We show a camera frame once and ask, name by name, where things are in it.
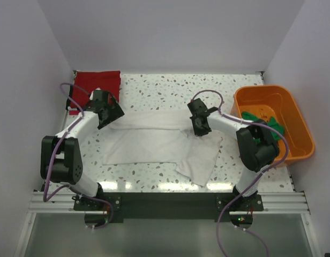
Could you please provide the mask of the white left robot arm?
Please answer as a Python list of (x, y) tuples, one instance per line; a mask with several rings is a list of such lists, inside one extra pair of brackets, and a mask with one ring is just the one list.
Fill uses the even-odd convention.
[(87, 196), (86, 204), (92, 210), (104, 205), (99, 193), (100, 184), (84, 174), (80, 144), (94, 130), (100, 130), (124, 115), (111, 92), (96, 89), (81, 108), (76, 119), (55, 136), (45, 136), (41, 142), (41, 177), (45, 180), (43, 200), (49, 201), (55, 193), (48, 194), (49, 184), (60, 183)]

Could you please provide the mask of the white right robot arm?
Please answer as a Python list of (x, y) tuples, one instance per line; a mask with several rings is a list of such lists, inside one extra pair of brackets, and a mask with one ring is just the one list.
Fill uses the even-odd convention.
[(190, 119), (196, 136), (205, 136), (217, 130), (237, 140), (244, 169), (234, 186), (237, 194), (232, 197), (232, 204), (238, 210), (245, 210), (251, 204), (251, 196), (258, 191), (259, 182), (254, 180), (279, 155), (272, 128), (262, 119), (255, 122), (242, 120), (220, 113), (217, 107), (207, 108), (201, 99), (192, 100), (187, 107), (191, 113)]

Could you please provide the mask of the white t shirt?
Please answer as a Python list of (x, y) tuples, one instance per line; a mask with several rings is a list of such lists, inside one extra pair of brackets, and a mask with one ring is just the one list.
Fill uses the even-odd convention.
[(105, 130), (103, 165), (175, 163), (199, 186), (208, 183), (222, 142), (216, 130), (195, 136), (188, 110), (127, 112)]

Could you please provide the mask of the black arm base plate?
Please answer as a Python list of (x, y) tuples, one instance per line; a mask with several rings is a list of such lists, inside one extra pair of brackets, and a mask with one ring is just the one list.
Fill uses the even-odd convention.
[(73, 210), (83, 211), (86, 224), (125, 219), (218, 220), (233, 193), (102, 193), (100, 201), (75, 195)]

